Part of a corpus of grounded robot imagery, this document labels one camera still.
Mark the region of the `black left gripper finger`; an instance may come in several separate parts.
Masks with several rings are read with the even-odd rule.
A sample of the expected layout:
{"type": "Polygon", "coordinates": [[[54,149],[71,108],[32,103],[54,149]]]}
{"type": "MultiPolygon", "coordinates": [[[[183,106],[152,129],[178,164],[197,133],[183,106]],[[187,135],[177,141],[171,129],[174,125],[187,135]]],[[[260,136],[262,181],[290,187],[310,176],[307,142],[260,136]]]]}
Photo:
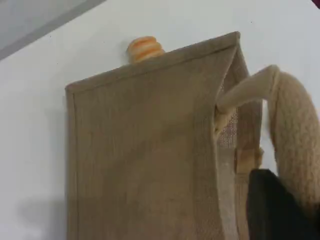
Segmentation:
{"type": "Polygon", "coordinates": [[[249,174],[246,217],[251,240],[318,240],[320,205],[308,218],[293,195],[270,170],[249,174]]]}

